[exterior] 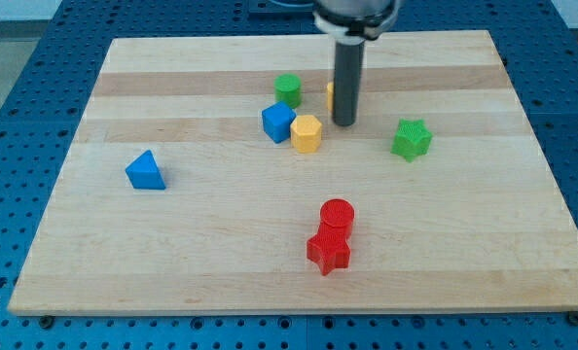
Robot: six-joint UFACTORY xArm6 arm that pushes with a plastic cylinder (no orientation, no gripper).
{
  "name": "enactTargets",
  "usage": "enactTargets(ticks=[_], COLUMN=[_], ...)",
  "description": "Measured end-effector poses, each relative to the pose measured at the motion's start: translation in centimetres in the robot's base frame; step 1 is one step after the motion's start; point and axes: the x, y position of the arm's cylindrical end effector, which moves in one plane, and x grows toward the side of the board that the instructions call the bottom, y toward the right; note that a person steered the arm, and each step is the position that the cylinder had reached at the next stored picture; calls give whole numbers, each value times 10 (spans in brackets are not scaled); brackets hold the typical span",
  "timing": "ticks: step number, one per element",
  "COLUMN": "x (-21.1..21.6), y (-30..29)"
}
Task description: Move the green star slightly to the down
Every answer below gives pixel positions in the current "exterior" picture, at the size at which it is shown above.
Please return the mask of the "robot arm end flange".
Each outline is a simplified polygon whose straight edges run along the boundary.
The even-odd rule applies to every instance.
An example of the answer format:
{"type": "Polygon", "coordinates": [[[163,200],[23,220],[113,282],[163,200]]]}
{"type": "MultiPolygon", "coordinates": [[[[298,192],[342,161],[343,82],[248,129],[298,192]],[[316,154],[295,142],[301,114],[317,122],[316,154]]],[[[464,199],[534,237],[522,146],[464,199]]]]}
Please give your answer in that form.
{"type": "Polygon", "coordinates": [[[404,0],[314,0],[316,27],[338,43],[375,41],[396,22],[404,0]]]}

